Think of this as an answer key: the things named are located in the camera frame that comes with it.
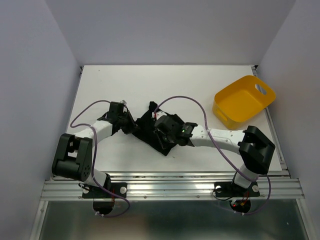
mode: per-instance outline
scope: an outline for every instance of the black cloth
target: black cloth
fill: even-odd
[[[145,112],[145,114],[142,115],[142,117],[138,118],[135,123],[138,125],[139,129],[132,134],[140,139],[141,141],[145,142],[146,144],[150,145],[152,148],[157,150],[159,153],[162,153],[163,155],[167,156],[170,150],[175,147],[177,144],[166,142],[165,143],[165,149],[163,149],[162,145],[160,144],[160,140],[155,134],[155,119],[152,118],[152,113],[157,108],[158,104],[156,104],[154,101],[151,101],[149,103],[149,109]],[[176,120],[179,120],[179,122],[183,121],[175,114],[171,115],[166,113],[167,115],[175,118]]]

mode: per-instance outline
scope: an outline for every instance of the white robotic arm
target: white robotic arm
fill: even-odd
[[[136,124],[125,102],[111,102],[109,111],[93,125],[75,134],[63,134],[60,139],[52,164],[52,173],[57,176],[78,180],[91,186],[97,186],[92,177],[92,148],[120,129],[125,134],[132,133]],[[93,170],[95,180],[105,189],[110,189],[110,176],[97,169]]]
[[[247,130],[219,130],[209,129],[216,145],[211,140],[208,131],[201,125],[191,122],[181,122],[165,112],[156,113],[155,132],[162,147],[166,143],[180,146],[211,147],[216,145],[222,150],[241,155],[243,165],[235,174],[233,185],[246,190],[258,175],[266,175],[269,171],[275,145],[255,126]]]

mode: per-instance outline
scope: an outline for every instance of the metal frame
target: metal frame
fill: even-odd
[[[251,67],[254,76],[257,71]],[[291,179],[284,156],[281,151],[278,136],[268,108],[265,110],[274,144],[279,154],[282,171],[271,171],[272,191],[271,199],[296,199],[307,236],[310,240],[316,239],[316,231],[305,196],[298,179]],[[108,172],[113,182],[126,182],[127,198],[130,201],[215,201],[212,197],[214,182],[231,181],[234,172]],[[258,180],[261,196],[268,195],[269,185],[265,177]],[[38,240],[49,201],[92,201],[82,198],[82,189],[78,182],[59,176],[53,176],[46,181],[40,197],[30,239]]]

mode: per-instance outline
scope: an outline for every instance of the yellow bin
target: yellow bin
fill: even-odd
[[[230,130],[261,112],[276,99],[275,92],[255,76],[244,76],[214,96],[212,112]]]

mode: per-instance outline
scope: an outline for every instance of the white enclosure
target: white enclosure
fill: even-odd
[[[319,10],[318,0],[2,0],[1,239],[30,237],[80,67],[125,64],[259,65],[319,235]]]

